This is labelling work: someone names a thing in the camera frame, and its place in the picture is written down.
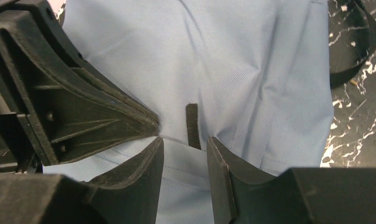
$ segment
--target black strap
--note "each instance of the black strap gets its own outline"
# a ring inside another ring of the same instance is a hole
[[[368,24],[369,24],[369,30],[370,30],[370,37],[369,37],[369,48],[368,48],[368,57],[371,56],[375,50],[376,50],[376,21],[375,19],[371,16],[371,14],[365,9],[365,6],[361,2],[361,0],[353,0],[349,3],[349,5],[352,7],[351,4],[356,4],[364,13],[365,16],[368,19]],[[357,73],[360,71],[362,65],[366,62],[366,60],[362,60],[361,63],[356,65],[353,68],[336,72],[336,73],[331,73],[330,74],[330,84],[331,84],[331,89],[337,88],[352,78],[357,75]]]
[[[186,128],[188,129],[188,145],[201,150],[198,126],[198,105],[186,106]]]

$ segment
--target black and white marble countertop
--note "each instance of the black and white marble countertop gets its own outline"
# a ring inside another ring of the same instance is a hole
[[[376,167],[376,51],[365,54],[369,30],[360,9],[342,2],[328,3],[331,72],[367,61],[355,78],[357,86],[332,91],[334,118],[321,167]],[[362,2],[376,20],[376,0]]]

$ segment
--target black plastic bracket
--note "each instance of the black plastic bracket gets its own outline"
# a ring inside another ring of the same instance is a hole
[[[154,224],[163,160],[158,137],[88,183],[61,175],[0,174],[0,224]]]
[[[22,127],[18,134],[45,166],[158,133],[157,116],[82,58],[45,0],[0,3],[0,116],[5,114]]]
[[[376,168],[291,168],[271,176],[211,137],[215,224],[376,224]]]
[[[0,115],[0,173],[41,173],[42,166],[13,114]]]

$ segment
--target light blue fabric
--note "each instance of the light blue fabric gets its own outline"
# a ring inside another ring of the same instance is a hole
[[[215,136],[274,175],[319,166],[333,119],[327,9],[327,0],[67,2],[64,29],[84,58],[159,116],[156,223],[213,223],[206,153],[187,146],[189,103],[203,150]],[[153,139],[44,172],[88,181]]]

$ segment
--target stitching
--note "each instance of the stitching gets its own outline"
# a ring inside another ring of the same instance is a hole
[[[200,176],[200,175],[197,175],[197,174],[192,174],[192,173],[189,173],[189,172],[187,172],[187,171],[184,171],[184,170],[181,170],[181,169],[177,169],[177,168],[174,168],[174,167],[170,167],[170,166],[166,166],[166,165],[164,165],[164,167],[171,168],[171,169],[175,169],[175,170],[178,170],[178,171],[181,171],[181,172],[187,173],[187,174],[191,174],[191,175],[194,175],[194,176],[198,176],[198,177],[202,177],[202,178],[208,179],[208,177]]]
[[[273,162],[280,163],[280,164],[283,164],[283,165],[291,166],[291,164],[288,164],[288,163],[285,163],[285,162],[281,162],[281,161],[277,161],[277,160],[272,160],[272,159],[269,159],[266,156],[264,156],[263,158],[266,159],[266,160],[269,160],[269,161],[273,161]]]
[[[265,172],[268,172],[268,173],[276,173],[276,174],[281,173],[280,171],[276,171],[276,170],[272,170],[272,169],[262,169],[262,170],[265,171]]]
[[[168,181],[172,181],[172,182],[176,182],[176,183],[182,183],[182,184],[184,184],[184,185],[193,186],[193,187],[195,187],[195,188],[198,188],[199,190],[211,191],[210,189],[203,188],[203,187],[200,187],[200,186],[197,186],[197,185],[193,185],[193,184],[191,184],[191,183],[180,182],[180,181],[172,180],[172,179],[169,179],[169,178],[166,178],[166,177],[162,177],[162,179],[165,179],[165,180],[168,180]]]
[[[128,158],[131,158],[131,156],[128,156],[128,155],[122,154],[122,153],[120,153],[120,152],[118,152],[118,151],[115,151],[114,149],[112,149],[112,151],[114,151],[114,152],[116,152],[116,153],[118,153],[118,154],[121,154],[121,155],[123,155],[123,156],[126,156],[126,157],[128,157]],[[103,157],[101,157],[101,156],[99,156],[99,155],[95,155],[95,156],[97,156],[97,157],[99,157],[99,158],[101,158],[101,159],[104,159],[104,160],[106,160],[106,161],[109,161],[109,162],[111,162],[111,163],[114,163],[114,164],[120,165],[120,164],[118,164],[118,163],[116,163],[116,162],[114,162],[114,161],[111,161],[111,160],[109,160],[109,159],[103,158]],[[208,177],[201,176],[201,175],[197,175],[197,174],[193,174],[193,173],[190,173],[190,172],[188,172],[188,171],[181,170],[181,169],[178,169],[178,168],[175,168],[175,167],[170,167],[170,166],[167,166],[167,165],[163,165],[163,167],[171,168],[171,169],[178,170],[178,171],[181,171],[181,172],[184,172],[184,173],[187,173],[187,174],[191,174],[191,175],[194,175],[194,176],[198,176],[198,177],[202,177],[202,178],[208,179]]]
[[[311,3],[325,5],[325,2],[323,0],[312,0]]]

